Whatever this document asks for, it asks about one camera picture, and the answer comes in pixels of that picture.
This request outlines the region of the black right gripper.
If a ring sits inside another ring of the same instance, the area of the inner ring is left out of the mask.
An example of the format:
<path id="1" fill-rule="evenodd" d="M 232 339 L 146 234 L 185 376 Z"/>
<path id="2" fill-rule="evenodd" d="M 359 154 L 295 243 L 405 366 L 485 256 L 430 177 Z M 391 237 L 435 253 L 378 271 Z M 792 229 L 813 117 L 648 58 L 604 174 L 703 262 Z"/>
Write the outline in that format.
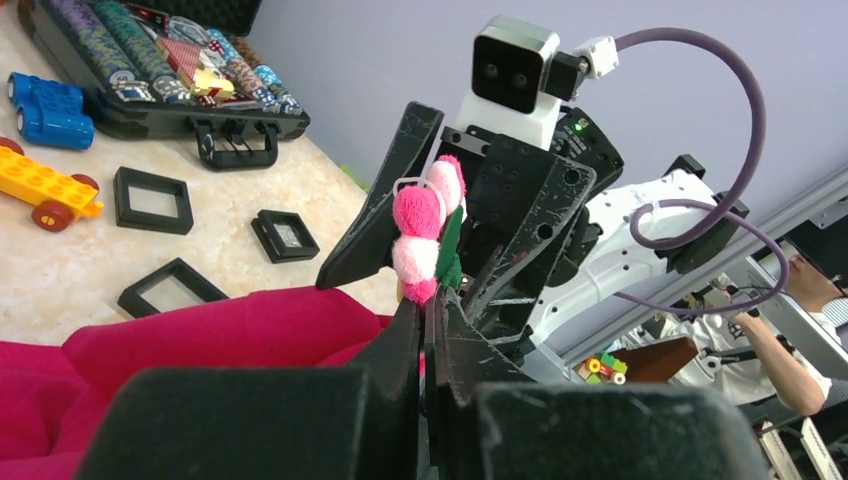
<path id="1" fill-rule="evenodd" d="M 335 288 L 390 265 L 397 237 L 395 181 L 423 171 L 444 113 L 409 103 L 359 214 L 319 269 L 315 286 Z M 579 108 L 564 106 L 549 150 L 479 127 L 446 128 L 440 150 L 458 157 L 467 218 L 458 252 L 469 285 L 468 320 L 496 344 L 527 336 L 543 292 L 570 281 L 597 244 L 601 227 L 587 201 L 623 172 L 606 135 Z"/>

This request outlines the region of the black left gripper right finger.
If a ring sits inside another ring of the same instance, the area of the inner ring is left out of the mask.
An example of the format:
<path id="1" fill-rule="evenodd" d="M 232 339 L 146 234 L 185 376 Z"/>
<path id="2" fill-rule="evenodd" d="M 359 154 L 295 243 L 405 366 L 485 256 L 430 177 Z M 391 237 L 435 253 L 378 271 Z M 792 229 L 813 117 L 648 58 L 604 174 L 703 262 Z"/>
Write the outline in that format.
<path id="1" fill-rule="evenodd" d="M 704 389 L 531 380 L 442 288 L 427 306 L 430 453 L 444 479 L 765 479 L 741 412 Z"/>

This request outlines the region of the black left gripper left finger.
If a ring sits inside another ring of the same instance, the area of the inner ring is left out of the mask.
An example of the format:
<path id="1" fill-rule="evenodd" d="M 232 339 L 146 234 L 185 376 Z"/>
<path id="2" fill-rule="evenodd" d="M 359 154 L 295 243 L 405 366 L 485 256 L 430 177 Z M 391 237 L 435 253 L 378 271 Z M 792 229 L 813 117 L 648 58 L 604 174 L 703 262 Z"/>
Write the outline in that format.
<path id="1" fill-rule="evenodd" d="M 114 397 L 80 479 L 414 479 L 421 309 L 336 367 L 147 371 Z"/>

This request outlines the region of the pink flower brooch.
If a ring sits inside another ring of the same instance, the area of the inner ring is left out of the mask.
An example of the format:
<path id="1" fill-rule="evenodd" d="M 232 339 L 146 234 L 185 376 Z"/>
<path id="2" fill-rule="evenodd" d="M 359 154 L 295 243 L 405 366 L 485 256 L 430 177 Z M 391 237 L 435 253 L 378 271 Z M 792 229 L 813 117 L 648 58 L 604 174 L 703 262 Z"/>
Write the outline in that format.
<path id="1" fill-rule="evenodd" d="M 418 305 L 437 288 L 462 282 L 458 243 L 467 218 L 466 184 L 458 159 L 439 156 L 422 177 L 393 185 L 392 215 L 399 237 L 391 249 L 399 294 Z"/>

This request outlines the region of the magenta garment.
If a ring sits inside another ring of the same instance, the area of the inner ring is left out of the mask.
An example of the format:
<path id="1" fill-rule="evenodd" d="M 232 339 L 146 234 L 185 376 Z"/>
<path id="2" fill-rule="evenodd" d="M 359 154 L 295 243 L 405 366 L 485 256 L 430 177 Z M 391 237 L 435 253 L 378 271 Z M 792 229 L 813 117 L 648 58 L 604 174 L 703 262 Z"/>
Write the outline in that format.
<path id="1" fill-rule="evenodd" d="M 341 290 L 296 287 L 85 326 L 59 345 L 5 341 L 1 475 L 73 478 L 138 374 L 341 366 L 390 321 Z"/>

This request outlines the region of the white silver brooch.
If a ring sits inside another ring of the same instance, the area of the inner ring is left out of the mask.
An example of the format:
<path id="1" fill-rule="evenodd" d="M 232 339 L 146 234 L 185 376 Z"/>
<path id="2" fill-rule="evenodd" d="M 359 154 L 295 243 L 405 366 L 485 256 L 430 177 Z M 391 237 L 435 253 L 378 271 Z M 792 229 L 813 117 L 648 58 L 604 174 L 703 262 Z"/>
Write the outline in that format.
<path id="1" fill-rule="evenodd" d="M 303 246 L 299 230 L 291 224 L 276 224 L 275 230 L 285 248 L 301 248 Z"/>

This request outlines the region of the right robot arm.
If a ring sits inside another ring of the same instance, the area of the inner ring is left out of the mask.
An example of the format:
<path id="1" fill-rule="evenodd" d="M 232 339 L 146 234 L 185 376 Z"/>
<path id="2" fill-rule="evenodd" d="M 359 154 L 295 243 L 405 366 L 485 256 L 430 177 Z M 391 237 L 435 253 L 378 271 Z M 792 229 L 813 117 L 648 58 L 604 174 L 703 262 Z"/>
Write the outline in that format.
<path id="1" fill-rule="evenodd" d="M 689 156 L 616 187 L 623 163 L 582 110 L 521 114 L 467 96 L 453 127 L 413 102 L 365 205 L 319 270 L 329 289 L 389 267 L 416 304 L 458 289 L 492 348 L 475 382 L 522 382 L 510 356 L 541 351 L 569 319 L 624 288 L 716 256 L 745 208 Z"/>

